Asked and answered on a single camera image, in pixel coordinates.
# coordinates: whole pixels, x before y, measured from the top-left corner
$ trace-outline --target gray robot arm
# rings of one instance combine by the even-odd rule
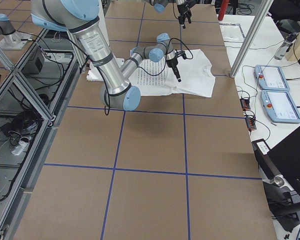
[[[143,1],[152,5],[158,13],[162,13],[165,10],[168,3],[170,2],[169,0],[143,0]],[[179,16],[177,18],[179,24],[182,26],[182,28],[185,29],[186,19],[188,20],[188,23],[191,24],[192,13],[190,8],[196,5],[196,0],[172,0],[172,1],[175,1],[179,12]]]
[[[0,35],[7,36],[15,32],[16,30],[9,21],[9,18],[5,14],[0,13]]]
[[[80,40],[104,80],[100,99],[108,107],[126,111],[137,108],[141,94],[136,86],[131,85],[129,76],[143,59],[158,62],[166,55],[168,67],[174,61],[173,66],[177,69],[176,53],[168,34],[159,36],[157,46],[135,48],[130,61],[120,69],[99,28],[98,0],[32,0],[31,3],[32,21],[36,25],[56,31],[69,30]]]
[[[143,0],[143,1],[153,6],[154,10],[156,10],[158,13],[162,13],[169,3],[169,0]]]

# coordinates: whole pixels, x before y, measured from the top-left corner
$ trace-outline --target water bottle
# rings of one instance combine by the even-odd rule
[[[289,47],[291,46],[292,42],[295,40],[296,35],[294,33],[289,34],[279,49],[276,51],[274,58],[277,60],[281,60],[285,55]]]

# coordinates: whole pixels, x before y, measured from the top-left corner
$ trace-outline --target white table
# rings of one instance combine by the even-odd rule
[[[249,30],[249,27],[253,21],[253,16],[242,16],[242,15],[225,15],[223,21],[220,23],[232,23],[232,24],[240,24],[243,30],[244,35],[246,36]],[[255,96],[256,91],[251,87],[247,86],[245,82],[253,87],[256,87],[257,81],[254,77],[254,67],[255,65],[273,65],[273,66],[287,66],[293,64],[294,62],[287,61],[285,58],[282,60],[276,60],[273,58],[277,49],[281,46],[281,41],[284,38],[280,34],[276,25],[270,17],[266,17],[264,22],[257,33],[252,45],[250,46],[250,50],[248,51],[243,64],[235,76],[235,83],[238,86],[238,91],[241,88],[244,91],[247,91],[250,96]],[[240,48],[232,48],[232,47],[240,47],[242,43],[239,42],[224,42],[227,47],[227,54],[229,58],[229,62],[232,65],[236,59],[236,56],[240,50]],[[300,77],[300,65],[298,63],[293,64],[288,67],[282,68],[283,73],[287,79],[294,79]],[[291,80],[288,81],[290,86],[290,94],[297,106],[300,106],[300,80]],[[267,116],[264,107],[261,102],[261,90],[259,87],[257,97],[253,97],[250,99],[251,110],[255,112],[256,119],[265,125],[267,125],[271,131],[271,135],[269,139],[266,141],[270,148],[273,148],[277,143],[283,140],[287,135],[289,135],[292,131],[294,131],[300,124],[290,124],[290,123],[276,123],[273,124],[269,117]],[[266,139],[269,135],[269,131],[265,126],[256,123],[257,130],[251,132],[250,139],[251,141],[258,139]],[[290,234],[289,239],[296,239],[297,232],[299,230],[299,226],[295,227],[292,233],[286,232],[278,221],[273,221],[275,226],[276,234],[279,240],[283,239],[286,234]]]

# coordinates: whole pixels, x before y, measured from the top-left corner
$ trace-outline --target red object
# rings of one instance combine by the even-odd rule
[[[219,16],[218,16],[219,21],[222,21],[224,19],[224,16],[225,16],[225,13],[226,13],[226,10],[227,10],[227,7],[228,7],[228,3],[229,3],[229,0],[223,0],[222,1],[221,9],[219,11]]]

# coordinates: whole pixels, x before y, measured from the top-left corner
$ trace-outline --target brown cardboard table surface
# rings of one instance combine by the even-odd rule
[[[215,10],[191,10],[180,29],[171,4],[113,1],[110,46],[127,58],[160,33],[181,38],[210,59],[212,98],[142,97],[105,116],[101,84],[82,75],[15,240],[276,239]]]

